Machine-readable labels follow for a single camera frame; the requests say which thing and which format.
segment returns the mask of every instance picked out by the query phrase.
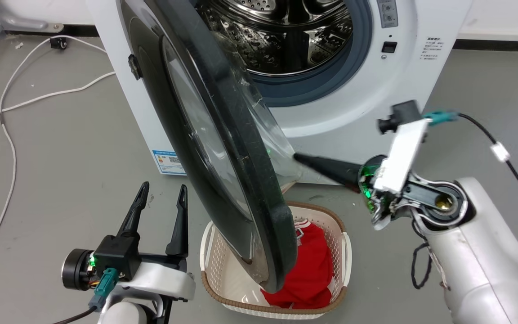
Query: gray floor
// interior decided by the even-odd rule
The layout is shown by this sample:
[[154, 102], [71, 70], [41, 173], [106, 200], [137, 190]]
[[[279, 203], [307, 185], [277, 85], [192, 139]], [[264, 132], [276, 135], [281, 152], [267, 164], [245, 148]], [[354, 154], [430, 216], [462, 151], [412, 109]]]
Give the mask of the gray floor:
[[[0, 94], [41, 40], [0, 40]], [[21, 41], [24, 46], [15, 49]], [[13, 83], [6, 107], [82, 86], [111, 71], [107, 56], [76, 43], [64, 53], [46, 47], [35, 56]], [[510, 150], [518, 168], [518, 53], [453, 52], [429, 104], [480, 119]], [[47, 324], [83, 311], [91, 296], [62, 287], [60, 269], [67, 253], [94, 248], [104, 235], [116, 232], [146, 180], [153, 200], [142, 216], [140, 248], [164, 252], [179, 186], [189, 182], [158, 174], [113, 76], [84, 92], [6, 113], [6, 121], [17, 147], [18, 174], [0, 230], [0, 323]], [[431, 130], [416, 169], [432, 179], [476, 176], [518, 238], [518, 185], [488, 147], [487, 139], [464, 121], [438, 126]], [[12, 155], [0, 127], [0, 212], [11, 170]], [[195, 191], [190, 194], [188, 267], [197, 274], [199, 241], [209, 219]], [[352, 238], [347, 298], [313, 323], [450, 323], [437, 273], [421, 291], [411, 285], [411, 252], [420, 240], [408, 221], [375, 232], [362, 200], [340, 187], [298, 185], [287, 197], [332, 209]], [[196, 281], [195, 300], [175, 303], [171, 323], [267, 322], [227, 310], [207, 295], [198, 276]], [[79, 323], [96, 320], [92, 315]]]

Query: blue and white sticker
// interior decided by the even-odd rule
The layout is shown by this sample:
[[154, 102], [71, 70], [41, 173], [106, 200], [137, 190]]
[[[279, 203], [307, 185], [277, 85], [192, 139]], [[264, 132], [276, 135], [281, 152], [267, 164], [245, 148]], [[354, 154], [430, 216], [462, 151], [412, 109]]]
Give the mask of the blue and white sticker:
[[154, 150], [153, 156], [162, 174], [186, 175], [175, 152]]

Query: teal connector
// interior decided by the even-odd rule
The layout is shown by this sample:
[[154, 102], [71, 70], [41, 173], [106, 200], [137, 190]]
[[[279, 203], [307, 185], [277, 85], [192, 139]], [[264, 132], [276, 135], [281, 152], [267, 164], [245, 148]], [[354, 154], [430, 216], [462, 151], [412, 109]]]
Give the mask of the teal connector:
[[119, 271], [109, 267], [103, 271], [103, 275], [95, 287], [95, 295], [93, 295], [92, 299], [89, 301], [89, 308], [95, 306], [96, 312], [101, 312], [103, 306], [105, 306], [105, 301], [107, 300], [107, 296], [113, 291], [115, 285], [119, 281]]
[[435, 126], [440, 123], [456, 121], [459, 118], [459, 113], [456, 111], [434, 111], [423, 117], [431, 120], [429, 126]]

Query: stainless steel drum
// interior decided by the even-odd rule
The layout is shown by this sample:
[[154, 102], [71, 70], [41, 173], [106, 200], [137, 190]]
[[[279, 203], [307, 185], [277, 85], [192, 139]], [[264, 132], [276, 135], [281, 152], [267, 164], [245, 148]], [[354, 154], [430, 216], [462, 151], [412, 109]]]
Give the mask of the stainless steel drum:
[[196, 7], [228, 37], [250, 72], [295, 76], [339, 53], [353, 32], [342, 0], [206, 0]]

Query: white washing machine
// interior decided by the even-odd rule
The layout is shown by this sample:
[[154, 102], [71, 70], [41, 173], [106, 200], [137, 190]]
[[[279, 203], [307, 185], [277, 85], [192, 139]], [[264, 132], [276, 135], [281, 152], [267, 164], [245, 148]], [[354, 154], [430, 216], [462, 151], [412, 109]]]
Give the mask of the white washing machine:
[[[123, 6], [153, 33], [177, 28], [162, 21], [176, 18], [207, 37], [193, 41], [229, 43], [296, 151], [364, 162], [389, 150], [376, 119], [391, 105], [417, 100], [423, 109], [471, 0], [88, 0], [156, 166], [184, 174], [138, 81], [146, 71], [132, 71], [130, 53], [141, 54], [131, 49]], [[158, 13], [165, 6], [171, 18]], [[310, 172], [301, 181], [329, 183]]]

